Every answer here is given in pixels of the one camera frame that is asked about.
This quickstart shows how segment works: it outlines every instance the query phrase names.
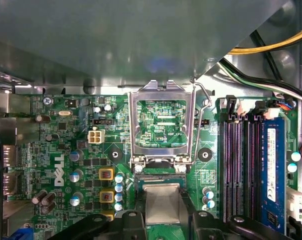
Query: screw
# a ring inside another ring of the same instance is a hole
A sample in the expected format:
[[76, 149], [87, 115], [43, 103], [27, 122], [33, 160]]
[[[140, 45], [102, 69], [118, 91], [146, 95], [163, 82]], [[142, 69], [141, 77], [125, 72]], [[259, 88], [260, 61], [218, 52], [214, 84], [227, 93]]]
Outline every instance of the screw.
[[142, 166], [142, 165], [137, 164], [137, 165], [134, 166], [134, 171], [135, 171], [136, 173], [141, 173], [142, 170], [143, 170], [143, 166]]
[[236, 221], [237, 223], [243, 223], [245, 220], [242, 217], [236, 216], [234, 217], [234, 221]]
[[200, 212], [199, 212], [199, 215], [200, 215], [201, 217], [206, 217], [206, 216], [208, 216], [208, 214], [207, 214], [205, 211], [200, 211]]
[[187, 172], [187, 166], [184, 165], [184, 164], [181, 164], [181, 165], [178, 165], [176, 170], [181, 173], [181, 174], [184, 174]]
[[52, 103], [53, 103], [53, 99], [50, 98], [50, 97], [45, 97], [45, 98], [43, 99], [43, 104], [46, 105], [46, 106], [49, 106], [49, 105], [51, 105]]

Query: white connector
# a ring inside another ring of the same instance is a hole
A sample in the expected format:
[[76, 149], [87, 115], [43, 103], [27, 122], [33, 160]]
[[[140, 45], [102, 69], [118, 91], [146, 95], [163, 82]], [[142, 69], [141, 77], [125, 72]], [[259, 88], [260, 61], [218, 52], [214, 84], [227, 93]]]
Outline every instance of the white connector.
[[102, 144], [105, 142], [105, 130], [97, 130], [97, 127], [93, 127], [88, 132], [87, 140], [89, 144]]
[[286, 214], [302, 221], [302, 192], [286, 187]]
[[278, 107], [270, 107], [267, 109], [267, 111], [263, 114], [266, 119], [272, 120], [274, 118], [279, 117], [280, 114], [280, 108]]

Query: blue ram module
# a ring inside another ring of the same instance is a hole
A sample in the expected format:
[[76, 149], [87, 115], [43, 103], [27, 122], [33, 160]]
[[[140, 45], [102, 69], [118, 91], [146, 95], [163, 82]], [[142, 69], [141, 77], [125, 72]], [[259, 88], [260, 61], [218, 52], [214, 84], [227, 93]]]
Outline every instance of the blue ram module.
[[285, 234], [286, 122], [282, 117], [262, 122], [261, 223]]

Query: green circuit board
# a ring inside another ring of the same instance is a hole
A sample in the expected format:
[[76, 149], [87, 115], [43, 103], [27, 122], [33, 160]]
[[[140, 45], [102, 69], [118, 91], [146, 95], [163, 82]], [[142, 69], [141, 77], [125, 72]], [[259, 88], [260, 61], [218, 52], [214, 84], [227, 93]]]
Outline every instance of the green circuit board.
[[[40, 139], [36, 142], [24, 144], [19, 149], [17, 167], [11, 167], [9, 172], [22, 172], [21, 191], [8, 199], [29, 200], [41, 190], [56, 193], [56, 207], [49, 214], [41, 213], [41, 206], [35, 206], [35, 216], [30, 221], [34, 227], [34, 240], [45, 240], [67, 228], [83, 217], [104, 213], [114, 215], [115, 202], [101, 203], [100, 193], [105, 189], [114, 189], [113, 180], [101, 180], [99, 169], [113, 169], [114, 174], [124, 174], [124, 189], [122, 207], [134, 209], [135, 190], [133, 174], [129, 167], [130, 122], [129, 105], [126, 95], [29, 95], [32, 104], [32, 116], [50, 116], [50, 123], [40, 124]], [[53, 104], [45, 106], [44, 97], [53, 99]], [[94, 107], [103, 108], [111, 105], [112, 113], [96, 113]], [[138, 103], [138, 121], [140, 136], [137, 144], [143, 147], [170, 148], [186, 144], [181, 127], [186, 110], [183, 101], [141, 101]], [[61, 116], [61, 111], [70, 111], [71, 115]], [[297, 144], [297, 115], [296, 112], [283, 112], [290, 123], [290, 149]], [[204, 112], [203, 119], [207, 124], [200, 130], [198, 150], [207, 148], [211, 151], [210, 161], [200, 161], [198, 158], [186, 176], [186, 187], [191, 200], [197, 210], [207, 210], [219, 217], [219, 163], [218, 136], [219, 123], [216, 106]], [[110, 120], [111, 124], [96, 124], [96, 120]], [[104, 142], [88, 144], [88, 133], [97, 127], [105, 131]], [[197, 127], [194, 126], [193, 151], [195, 148]], [[57, 134], [58, 139], [47, 141], [46, 136]], [[69, 155], [72, 151], [81, 149], [83, 159], [72, 162]], [[55, 159], [64, 158], [63, 186], [55, 186]], [[74, 170], [81, 170], [83, 177], [79, 182], [71, 182], [69, 175]], [[145, 173], [174, 173], [174, 169], [147, 169]], [[296, 175], [288, 184], [296, 186]], [[203, 204], [203, 188], [210, 188], [214, 193], [215, 206], [208, 208]], [[74, 193], [82, 193], [80, 205], [74, 207], [69, 199]], [[148, 226], [147, 233], [150, 240], [161, 237], [164, 240], [182, 240], [183, 233], [179, 226]]]

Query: white label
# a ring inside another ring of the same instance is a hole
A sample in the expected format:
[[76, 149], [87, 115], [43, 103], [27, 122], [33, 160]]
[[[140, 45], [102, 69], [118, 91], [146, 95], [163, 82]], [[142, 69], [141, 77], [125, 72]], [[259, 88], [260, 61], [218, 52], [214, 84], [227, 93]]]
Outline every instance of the white label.
[[267, 129], [267, 198], [276, 202], [276, 129]]
[[54, 164], [54, 167], [56, 168], [54, 171], [54, 186], [63, 187], [65, 185], [65, 180], [63, 179], [63, 175], [65, 174], [65, 171], [63, 171], [63, 168], [65, 167], [65, 155], [61, 154], [61, 156], [55, 157], [54, 161], [59, 162]]

